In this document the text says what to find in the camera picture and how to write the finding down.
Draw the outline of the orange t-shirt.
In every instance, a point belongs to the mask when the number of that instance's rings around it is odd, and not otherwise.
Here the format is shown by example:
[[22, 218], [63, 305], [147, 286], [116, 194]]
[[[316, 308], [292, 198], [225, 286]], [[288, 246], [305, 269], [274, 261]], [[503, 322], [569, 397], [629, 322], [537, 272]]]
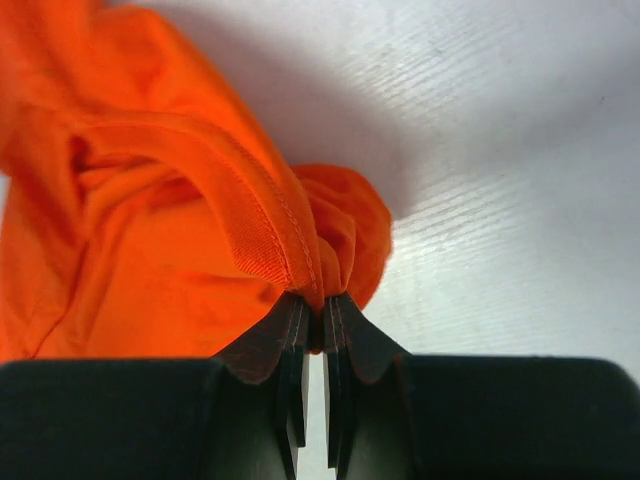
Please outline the orange t-shirt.
[[286, 163], [167, 20], [1, 5], [1, 358], [209, 356], [284, 293], [365, 306], [391, 251], [370, 183]]

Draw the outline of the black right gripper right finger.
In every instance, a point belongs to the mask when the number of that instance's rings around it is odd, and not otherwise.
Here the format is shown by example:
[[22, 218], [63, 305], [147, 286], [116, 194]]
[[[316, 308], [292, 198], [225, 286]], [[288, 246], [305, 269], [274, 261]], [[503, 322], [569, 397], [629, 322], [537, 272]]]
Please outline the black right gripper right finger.
[[635, 479], [639, 388], [602, 359], [406, 351], [347, 295], [324, 307], [340, 479]]

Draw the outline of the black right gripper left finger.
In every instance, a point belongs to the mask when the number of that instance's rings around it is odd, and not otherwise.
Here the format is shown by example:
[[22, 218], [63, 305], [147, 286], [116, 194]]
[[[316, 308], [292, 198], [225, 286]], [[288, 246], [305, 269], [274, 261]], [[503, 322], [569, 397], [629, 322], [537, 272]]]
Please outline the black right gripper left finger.
[[4, 364], [2, 477], [294, 478], [290, 363], [307, 318], [287, 295], [213, 357]]

